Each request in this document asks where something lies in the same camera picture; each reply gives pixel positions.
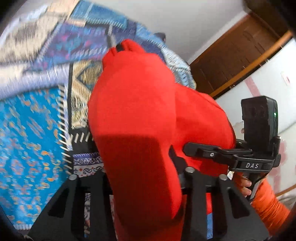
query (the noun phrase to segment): orange sleeve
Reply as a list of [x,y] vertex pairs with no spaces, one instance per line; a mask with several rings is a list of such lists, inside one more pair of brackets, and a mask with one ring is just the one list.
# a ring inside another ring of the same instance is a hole
[[259,214],[270,235],[276,234],[290,213],[290,210],[277,200],[266,179],[260,184],[252,206]]

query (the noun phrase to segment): red fabric bag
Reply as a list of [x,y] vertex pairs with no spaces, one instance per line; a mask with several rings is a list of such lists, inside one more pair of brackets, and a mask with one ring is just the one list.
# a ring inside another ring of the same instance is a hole
[[175,83],[161,59],[132,40],[122,47],[124,51],[113,48],[104,57],[104,71],[88,103],[90,130],[115,198],[118,236],[180,240],[186,198],[168,155],[170,146],[189,166],[218,176],[227,173],[226,165],[186,157],[183,145],[230,149],[235,136],[211,97]]

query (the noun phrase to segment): bolt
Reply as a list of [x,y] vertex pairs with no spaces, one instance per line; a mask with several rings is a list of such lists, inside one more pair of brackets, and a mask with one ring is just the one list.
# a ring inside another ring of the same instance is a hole
[[186,167],[185,171],[189,172],[189,173],[193,173],[193,172],[195,172],[195,169],[193,167]]
[[72,174],[69,176],[69,180],[74,181],[78,176],[76,174]]
[[225,174],[220,174],[219,178],[223,181],[226,181],[228,179],[228,177]]

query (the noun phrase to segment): patterned blanket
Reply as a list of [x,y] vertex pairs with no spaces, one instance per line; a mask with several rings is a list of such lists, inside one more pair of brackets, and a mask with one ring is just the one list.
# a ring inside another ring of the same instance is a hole
[[1,35],[0,204],[17,229],[32,226],[70,173],[102,168],[87,102],[103,56],[127,38],[157,54],[176,82],[195,88],[188,64],[160,38],[88,1],[42,6],[11,21]]

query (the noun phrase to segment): finger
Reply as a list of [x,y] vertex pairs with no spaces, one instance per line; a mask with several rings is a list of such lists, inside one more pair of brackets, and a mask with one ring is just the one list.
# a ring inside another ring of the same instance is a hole
[[252,185],[252,182],[249,179],[242,178],[241,184],[242,187],[250,187]]
[[252,191],[251,191],[250,189],[248,189],[248,188],[241,188],[241,189],[240,189],[240,192],[241,192],[242,195],[244,195],[245,197],[246,197],[246,196],[249,196],[249,195],[252,194]]
[[235,172],[232,180],[235,182],[237,187],[250,187],[252,185],[251,181],[245,178],[242,172]]

